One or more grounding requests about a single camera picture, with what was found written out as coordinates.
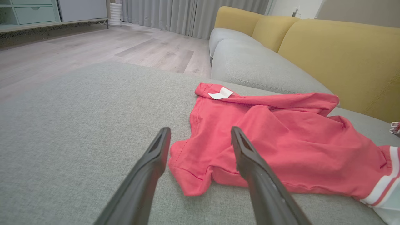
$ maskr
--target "white vase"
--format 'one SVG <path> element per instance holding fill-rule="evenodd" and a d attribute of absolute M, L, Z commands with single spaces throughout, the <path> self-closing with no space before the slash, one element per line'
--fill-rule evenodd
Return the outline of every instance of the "white vase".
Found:
<path fill-rule="evenodd" d="M 121 4 L 110 3 L 111 19 L 108 20 L 110 26 L 121 26 Z"/>

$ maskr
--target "yellow cushion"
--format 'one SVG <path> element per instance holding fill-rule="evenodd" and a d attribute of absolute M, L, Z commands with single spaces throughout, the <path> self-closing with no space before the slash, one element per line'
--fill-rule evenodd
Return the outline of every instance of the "yellow cushion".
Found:
<path fill-rule="evenodd" d="M 254 12 L 222 6 L 218 10 L 214 28 L 237 30 L 252 36 L 254 27 L 263 16 Z"/>
<path fill-rule="evenodd" d="M 252 37 L 264 47 L 278 52 L 286 32 L 299 20 L 290 16 L 264 16 L 257 22 Z"/>
<path fill-rule="evenodd" d="M 278 53 L 338 95 L 342 108 L 399 121 L 400 29 L 300 20 Z"/>

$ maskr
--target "floor plank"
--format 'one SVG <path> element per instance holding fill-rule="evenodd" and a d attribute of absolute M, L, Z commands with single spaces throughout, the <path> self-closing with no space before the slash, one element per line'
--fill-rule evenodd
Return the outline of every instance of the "floor plank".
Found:
<path fill-rule="evenodd" d="M 0 101 L 90 64 L 115 61 L 210 77 L 208 41 L 151 27 L 123 24 L 0 49 Z"/>

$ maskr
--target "green drawer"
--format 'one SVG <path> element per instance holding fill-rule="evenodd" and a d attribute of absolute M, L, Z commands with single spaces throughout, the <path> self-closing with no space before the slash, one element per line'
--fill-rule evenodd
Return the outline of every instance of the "green drawer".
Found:
<path fill-rule="evenodd" d="M 12 0 L 13 5 L 52 5 L 52 0 Z"/>
<path fill-rule="evenodd" d="M 53 7 L 14 7 L 20 24 L 33 24 L 40 22 L 55 21 Z"/>

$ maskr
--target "sofa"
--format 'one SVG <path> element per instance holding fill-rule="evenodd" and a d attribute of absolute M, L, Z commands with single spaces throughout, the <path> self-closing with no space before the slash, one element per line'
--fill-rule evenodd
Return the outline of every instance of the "sofa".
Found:
<path fill-rule="evenodd" d="M 400 29 L 264 16 L 223 6 L 210 35 L 211 78 L 282 94 L 325 92 L 340 107 L 400 119 Z"/>
<path fill-rule="evenodd" d="M 160 128 L 171 128 L 171 144 L 190 137 L 189 114 L 200 82 L 243 96 L 279 94 L 103 62 L 0 102 L 0 223 L 93 224 Z M 400 146 L 382 120 L 339 107 L 330 115 L 346 117 L 377 145 Z M 349 197 L 293 197 L 313 225 L 385 224 Z M 167 167 L 149 224 L 255 224 L 255 219 L 246 188 L 213 182 L 204 195 L 186 197 Z"/>

